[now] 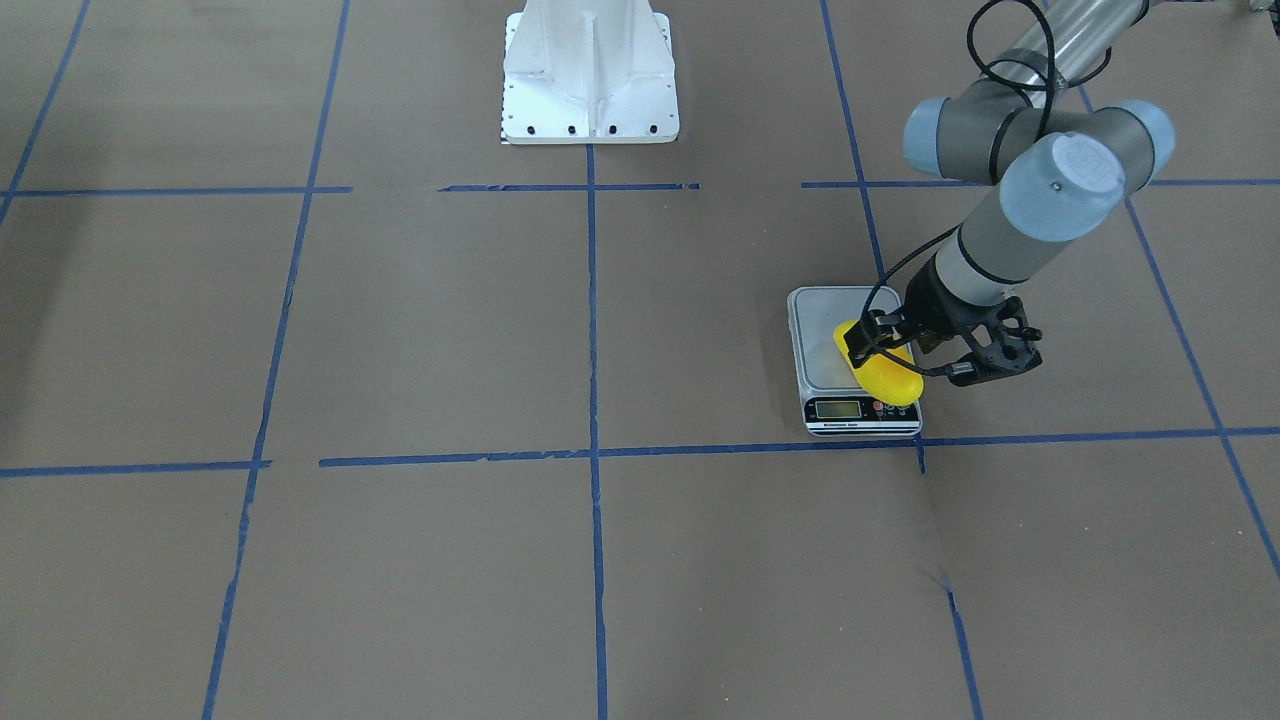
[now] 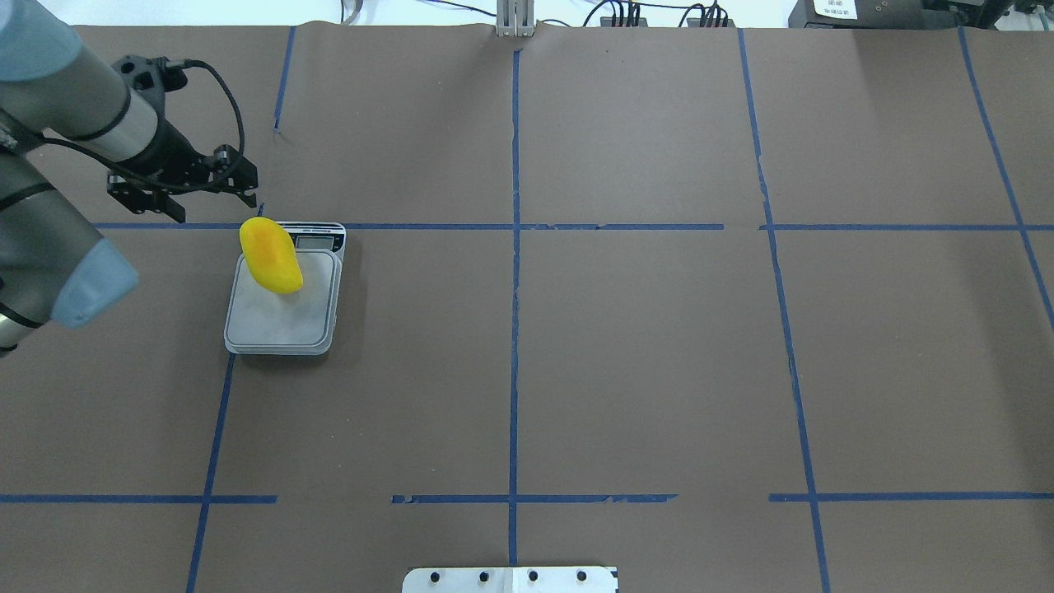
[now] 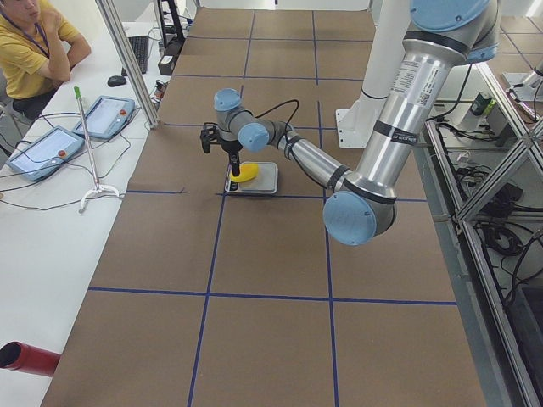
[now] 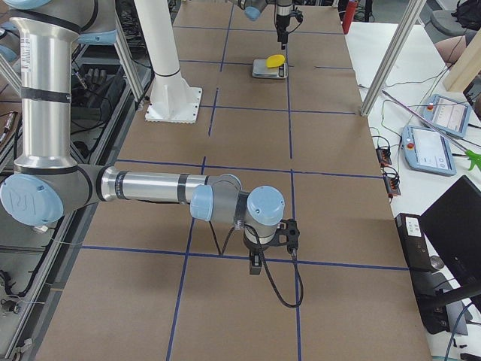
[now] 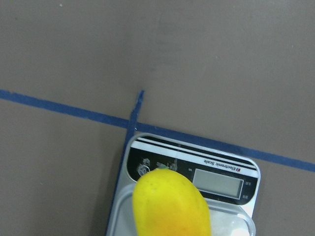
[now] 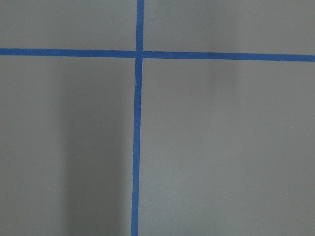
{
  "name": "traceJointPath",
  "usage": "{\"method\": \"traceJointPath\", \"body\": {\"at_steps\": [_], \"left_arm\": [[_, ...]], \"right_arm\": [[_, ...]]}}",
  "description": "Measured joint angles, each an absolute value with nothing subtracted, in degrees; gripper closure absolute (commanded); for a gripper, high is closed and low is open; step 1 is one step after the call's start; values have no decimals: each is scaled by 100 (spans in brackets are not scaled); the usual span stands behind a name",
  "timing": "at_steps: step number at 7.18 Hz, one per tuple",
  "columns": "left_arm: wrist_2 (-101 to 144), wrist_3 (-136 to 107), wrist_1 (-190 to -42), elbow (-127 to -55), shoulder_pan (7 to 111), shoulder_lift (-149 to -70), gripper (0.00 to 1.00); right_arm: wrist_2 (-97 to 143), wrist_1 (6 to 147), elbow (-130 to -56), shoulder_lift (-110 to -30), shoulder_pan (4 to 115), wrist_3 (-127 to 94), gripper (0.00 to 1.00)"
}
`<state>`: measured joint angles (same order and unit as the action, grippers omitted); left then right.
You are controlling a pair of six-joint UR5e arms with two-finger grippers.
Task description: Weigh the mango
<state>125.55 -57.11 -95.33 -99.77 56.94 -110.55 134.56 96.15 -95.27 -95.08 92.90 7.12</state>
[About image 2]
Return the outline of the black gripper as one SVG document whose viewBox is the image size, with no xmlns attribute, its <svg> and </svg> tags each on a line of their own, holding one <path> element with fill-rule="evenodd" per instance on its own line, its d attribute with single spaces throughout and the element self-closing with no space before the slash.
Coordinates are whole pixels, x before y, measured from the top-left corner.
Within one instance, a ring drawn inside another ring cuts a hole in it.
<svg viewBox="0 0 1054 593">
<path fill-rule="evenodd" d="M 210 157 L 210 169 L 204 161 L 204 155 L 169 120 L 162 119 L 147 147 L 122 161 L 122 169 L 154 183 L 229 193 L 247 207 L 259 206 L 255 193 L 259 187 L 259 169 L 240 150 L 221 145 Z M 177 224 L 187 221 L 186 209 L 168 191 L 125 179 L 120 174 L 108 174 L 108 195 L 132 214 L 153 212 L 165 214 Z"/>
</svg>

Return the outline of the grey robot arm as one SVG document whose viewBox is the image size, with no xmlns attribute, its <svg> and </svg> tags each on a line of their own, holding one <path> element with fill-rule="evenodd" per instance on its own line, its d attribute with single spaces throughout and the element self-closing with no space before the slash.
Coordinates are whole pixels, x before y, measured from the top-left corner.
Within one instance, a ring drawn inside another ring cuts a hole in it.
<svg viewBox="0 0 1054 593">
<path fill-rule="evenodd" d="M 3 356 L 42 327 L 80 328 L 139 283 L 135 266 L 38 165 L 44 149 L 69 151 L 105 172 L 105 192 L 135 215 L 187 221 L 180 196 L 229 194 L 253 207 L 259 173 L 245 153 L 240 106 L 201 59 L 128 55 L 103 59 L 38 1 L 2 4 Z M 165 115 L 188 72 L 207 72 L 233 111 L 237 142 L 196 149 Z"/>
</svg>

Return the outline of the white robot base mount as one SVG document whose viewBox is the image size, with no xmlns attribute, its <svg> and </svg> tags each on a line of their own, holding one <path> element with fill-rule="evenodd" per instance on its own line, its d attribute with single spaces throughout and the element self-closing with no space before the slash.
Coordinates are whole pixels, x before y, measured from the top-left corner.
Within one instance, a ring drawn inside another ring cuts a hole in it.
<svg viewBox="0 0 1054 593">
<path fill-rule="evenodd" d="M 403 592 L 618 592 L 618 570 L 603 566 L 419 567 Z"/>
</svg>

